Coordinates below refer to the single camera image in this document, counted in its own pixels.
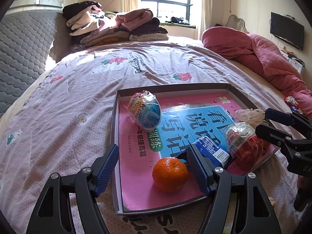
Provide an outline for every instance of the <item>window frame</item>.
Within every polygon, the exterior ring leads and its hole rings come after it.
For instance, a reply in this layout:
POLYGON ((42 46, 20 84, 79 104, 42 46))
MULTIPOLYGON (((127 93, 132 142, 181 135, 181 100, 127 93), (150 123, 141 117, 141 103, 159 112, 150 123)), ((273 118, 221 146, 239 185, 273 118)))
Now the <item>window frame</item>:
POLYGON ((146 1, 146 2, 157 2, 157 15, 158 17, 158 3, 169 3, 169 4, 176 4, 176 5, 182 5, 186 7, 186 15, 185 19, 187 21, 190 21, 190 11, 191 11, 191 0, 188 0, 187 3, 180 3, 180 2, 174 2, 174 1, 168 1, 168 0, 141 0, 141 1, 146 1))

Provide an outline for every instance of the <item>wall-mounted tv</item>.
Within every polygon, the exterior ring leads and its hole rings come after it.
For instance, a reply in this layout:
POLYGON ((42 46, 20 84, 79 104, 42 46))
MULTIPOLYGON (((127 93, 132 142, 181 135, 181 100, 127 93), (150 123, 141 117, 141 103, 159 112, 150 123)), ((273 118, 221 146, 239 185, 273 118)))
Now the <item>wall-mounted tv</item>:
POLYGON ((292 18, 271 12, 270 33, 292 46, 303 50, 305 28, 292 18))

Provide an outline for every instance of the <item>gray quilted headboard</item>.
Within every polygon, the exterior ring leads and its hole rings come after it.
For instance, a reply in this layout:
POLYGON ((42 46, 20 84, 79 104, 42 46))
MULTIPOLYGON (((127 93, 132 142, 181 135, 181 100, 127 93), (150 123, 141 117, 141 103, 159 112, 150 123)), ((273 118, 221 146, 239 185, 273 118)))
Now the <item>gray quilted headboard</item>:
POLYGON ((56 10, 20 11, 0 22, 0 117, 47 69, 69 53, 66 19, 56 10))

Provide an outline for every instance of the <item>orange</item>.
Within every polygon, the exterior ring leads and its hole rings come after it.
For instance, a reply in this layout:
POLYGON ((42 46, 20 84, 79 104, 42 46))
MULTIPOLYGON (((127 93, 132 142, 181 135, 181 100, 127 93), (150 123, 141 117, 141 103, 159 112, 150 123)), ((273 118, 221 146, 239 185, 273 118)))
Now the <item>orange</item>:
POLYGON ((155 164, 152 177, 159 190, 175 192, 186 183, 188 170, 179 159, 162 158, 155 164))

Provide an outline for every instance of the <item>pink blanket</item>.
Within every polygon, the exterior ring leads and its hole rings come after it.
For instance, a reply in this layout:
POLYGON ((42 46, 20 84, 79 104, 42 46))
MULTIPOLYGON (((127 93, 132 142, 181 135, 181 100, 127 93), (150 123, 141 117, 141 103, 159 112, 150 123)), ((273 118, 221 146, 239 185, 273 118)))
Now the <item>pink blanket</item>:
POLYGON ((153 12, 149 9, 139 9, 130 11, 126 14, 117 14, 116 26, 124 26, 129 31, 132 31, 139 26, 151 21, 153 18, 153 12))
POLYGON ((269 81, 284 96, 293 96, 303 113, 312 119, 312 91, 298 71, 284 59, 270 40, 228 27, 212 27, 202 35, 205 48, 234 59, 269 81))

